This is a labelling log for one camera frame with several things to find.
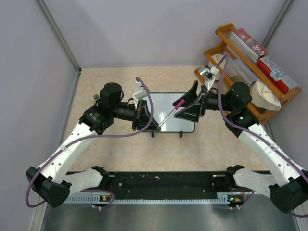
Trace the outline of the magenta capped marker pen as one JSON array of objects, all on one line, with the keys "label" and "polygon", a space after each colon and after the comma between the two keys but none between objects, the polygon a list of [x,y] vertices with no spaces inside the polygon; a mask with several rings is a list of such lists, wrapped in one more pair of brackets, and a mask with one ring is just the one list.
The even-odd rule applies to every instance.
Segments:
[{"label": "magenta capped marker pen", "polygon": [[184,99],[181,99],[176,106],[171,110],[171,112],[163,119],[163,121],[159,124],[159,127],[162,127],[170,118],[172,115],[175,114],[175,112],[185,103]]}]

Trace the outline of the black framed whiteboard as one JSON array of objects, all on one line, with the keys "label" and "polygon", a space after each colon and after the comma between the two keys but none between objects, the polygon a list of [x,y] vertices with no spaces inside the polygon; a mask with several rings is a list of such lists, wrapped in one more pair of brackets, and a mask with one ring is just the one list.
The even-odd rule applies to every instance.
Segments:
[{"label": "black framed whiteboard", "polygon": [[[154,120],[160,124],[165,117],[174,109],[172,105],[175,100],[180,98],[184,93],[175,92],[152,92],[150,93],[154,106]],[[168,121],[162,126],[160,132],[164,133],[179,133],[182,137],[183,133],[192,133],[195,131],[193,122],[174,118],[172,115]]]}]

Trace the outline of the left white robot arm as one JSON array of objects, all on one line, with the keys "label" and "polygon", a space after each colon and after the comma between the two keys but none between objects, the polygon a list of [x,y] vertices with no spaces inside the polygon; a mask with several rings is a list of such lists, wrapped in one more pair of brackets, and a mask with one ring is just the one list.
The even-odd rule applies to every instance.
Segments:
[{"label": "left white robot arm", "polygon": [[123,102],[123,90],[120,84],[110,82],[101,89],[96,103],[88,108],[73,131],[59,148],[38,167],[26,171],[29,186],[26,191],[26,205],[29,193],[33,190],[44,202],[57,208],[72,194],[96,188],[104,191],[109,186],[107,172],[98,166],[86,171],[68,174],[70,167],[77,161],[85,149],[96,139],[105,138],[104,132],[118,118],[132,122],[132,133],[113,135],[113,138],[128,138],[147,130],[160,130],[154,119],[154,105],[150,91],[138,77],[139,88],[133,94],[135,103]]}]

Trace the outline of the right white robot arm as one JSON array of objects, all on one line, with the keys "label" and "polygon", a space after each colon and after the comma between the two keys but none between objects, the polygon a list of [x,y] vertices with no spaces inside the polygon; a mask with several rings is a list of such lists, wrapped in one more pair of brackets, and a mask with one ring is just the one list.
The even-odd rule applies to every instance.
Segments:
[{"label": "right white robot arm", "polygon": [[225,186],[229,190],[239,187],[260,193],[283,213],[291,213],[308,200],[308,172],[292,161],[269,137],[261,123],[248,110],[250,88],[243,82],[234,83],[225,93],[213,93],[206,85],[197,93],[198,82],[173,102],[179,111],[174,118],[197,123],[206,110],[219,110],[226,127],[247,144],[270,171],[260,174],[241,165],[226,170]]}]

